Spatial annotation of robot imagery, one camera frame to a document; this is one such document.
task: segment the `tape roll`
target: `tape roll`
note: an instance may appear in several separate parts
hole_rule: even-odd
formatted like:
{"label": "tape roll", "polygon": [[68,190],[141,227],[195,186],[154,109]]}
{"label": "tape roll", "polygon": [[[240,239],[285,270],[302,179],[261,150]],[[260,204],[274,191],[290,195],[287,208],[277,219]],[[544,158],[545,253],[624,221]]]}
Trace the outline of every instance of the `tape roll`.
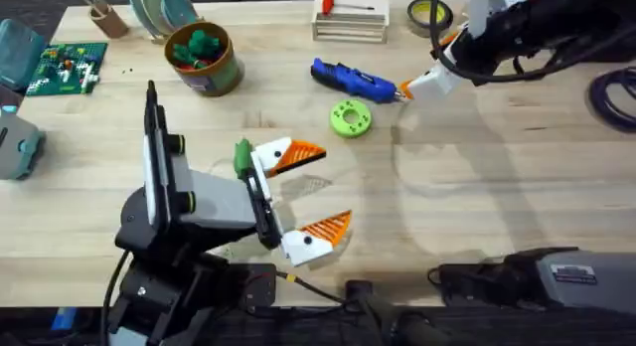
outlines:
{"label": "tape roll", "polygon": [[[430,37],[430,6],[431,0],[414,0],[406,8],[411,30],[420,37]],[[453,24],[453,12],[446,3],[437,4],[437,27],[443,36]]]}
{"label": "tape roll", "polygon": [[338,102],[329,114],[331,128],[346,138],[358,137],[371,128],[371,112],[366,105],[354,99]]}

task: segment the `container of green toys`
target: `container of green toys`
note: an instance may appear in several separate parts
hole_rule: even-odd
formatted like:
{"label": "container of green toys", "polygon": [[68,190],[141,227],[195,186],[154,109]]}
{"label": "container of green toys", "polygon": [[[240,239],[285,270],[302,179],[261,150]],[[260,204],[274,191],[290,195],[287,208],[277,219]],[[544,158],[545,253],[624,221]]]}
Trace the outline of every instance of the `container of green toys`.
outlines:
{"label": "container of green toys", "polygon": [[[201,31],[211,43],[193,49],[195,36],[204,35]],[[225,29],[210,22],[189,24],[174,32],[166,42],[165,55],[183,82],[206,96],[224,95],[242,79],[232,40]]]}

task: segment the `brown cup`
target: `brown cup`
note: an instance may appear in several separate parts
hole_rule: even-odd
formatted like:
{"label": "brown cup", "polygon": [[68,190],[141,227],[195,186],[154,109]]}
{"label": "brown cup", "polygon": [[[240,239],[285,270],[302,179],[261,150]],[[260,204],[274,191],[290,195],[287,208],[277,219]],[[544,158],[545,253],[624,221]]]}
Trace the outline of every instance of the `brown cup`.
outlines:
{"label": "brown cup", "polygon": [[[188,41],[192,33],[197,30],[203,30],[209,35],[218,38],[221,45],[225,47],[225,50],[217,61],[205,68],[196,70],[182,69],[182,64],[172,57],[174,45],[181,44],[188,46]],[[166,60],[170,63],[175,72],[179,74],[181,80],[183,80],[188,87],[193,88],[203,95],[224,95],[232,91],[242,79],[242,69],[235,56],[230,36],[228,36],[225,29],[214,23],[197,22],[181,27],[168,38],[164,53]]]}
{"label": "brown cup", "polygon": [[106,14],[102,16],[94,8],[90,8],[88,15],[90,16],[90,20],[92,20],[108,38],[121,38],[128,33],[128,26],[119,18],[119,15],[117,15],[117,12],[115,12],[111,6],[104,3],[97,8],[101,12],[105,11]]}

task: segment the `green object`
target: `green object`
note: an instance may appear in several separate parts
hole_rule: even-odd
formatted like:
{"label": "green object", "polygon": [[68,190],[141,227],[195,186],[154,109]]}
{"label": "green object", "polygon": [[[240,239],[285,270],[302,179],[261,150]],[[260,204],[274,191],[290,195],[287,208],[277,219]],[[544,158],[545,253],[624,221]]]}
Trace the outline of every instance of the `green object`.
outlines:
{"label": "green object", "polygon": [[246,169],[251,168],[251,150],[251,143],[246,138],[235,145],[235,172],[237,172],[237,178],[240,178]]}
{"label": "green object", "polygon": [[31,77],[31,83],[27,88],[27,96],[39,96],[39,95],[57,95],[57,94],[78,94],[78,93],[91,93],[95,83],[88,84],[85,91],[81,90],[80,80],[83,79],[84,73],[76,71],[76,65],[81,63],[87,63],[86,56],[79,55],[78,49],[84,49],[84,53],[94,57],[98,57],[98,62],[93,63],[91,70],[92,75],[99,75],[99,68],[101,67],[101,61],[108,47],[107,43],[87,43],[87,44],[60,44],[51,45],[47,48],[49,52],[63,52],[66,53],[66,49],[69,47],[71,52],[67,59],[74,61],[73,71],[69,76],[69,80],[64,83],[62,78],[58,75],[64,68],[58,68],[58,59],[51,61],[50,57],[43,57],[40,59],[38,66],[35,69],[35,73]]}
{"label": "green object", "polygon": [[188,49],[199,59],[214,59],[221,48],[218,38],[213,38],[202,30],[192,33]]}
{"label": "green object", "polygon": [[331,127],[342,137],[358,137],[371,128],[371,112],[363,103],[346,99],[335,105],[329,113]]}
{"label": "green object", "polygon": [[201,69],[207,66],[207,64],[200,62],[195,56],[193,56],[186,46],[181,44],[173,45],[172,57],[183,64],[195,67],[195,69]]}

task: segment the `lego baseplate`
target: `lego baseplate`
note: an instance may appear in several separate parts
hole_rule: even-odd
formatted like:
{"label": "lego baseplate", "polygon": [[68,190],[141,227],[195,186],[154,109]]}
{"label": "lego baseplate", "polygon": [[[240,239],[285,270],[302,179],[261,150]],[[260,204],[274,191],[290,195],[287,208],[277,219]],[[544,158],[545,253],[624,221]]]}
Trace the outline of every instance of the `lego baseplate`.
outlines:
{"label": "lego baseplate", "polygon": [[107,43],[49,46],[27,88],[27,96],[91,93],[99,81],[99,68]]}

